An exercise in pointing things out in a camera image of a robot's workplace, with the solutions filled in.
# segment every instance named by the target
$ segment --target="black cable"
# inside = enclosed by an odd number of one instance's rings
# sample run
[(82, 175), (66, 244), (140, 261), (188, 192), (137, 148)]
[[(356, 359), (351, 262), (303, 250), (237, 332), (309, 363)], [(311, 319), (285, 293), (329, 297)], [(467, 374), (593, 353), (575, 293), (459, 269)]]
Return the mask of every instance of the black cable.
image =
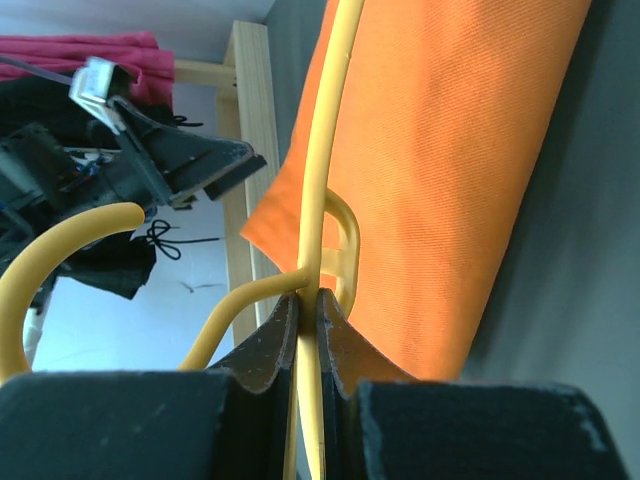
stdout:
[(197, 238), (195, 240), (165, 240), (160, 238), (169, 230), (175, 230), (177, 228), (178, 227), (172, 227), (166, 220), (154, 220), (147, 230), (147, 242), (149, 245), (158, 247), (158, 249), (171, 260), (180, 260), (180, 258), (182, 258), (182, 252), (174, 245), (190, 245), (194, 243), (217, 242), (220, 240), (220, 237)]
[(174, 115), (173, 123), (176, 127), (202, 127), (204, 123), (202, 122), (188, 122), (189, 120), (184, 115)]

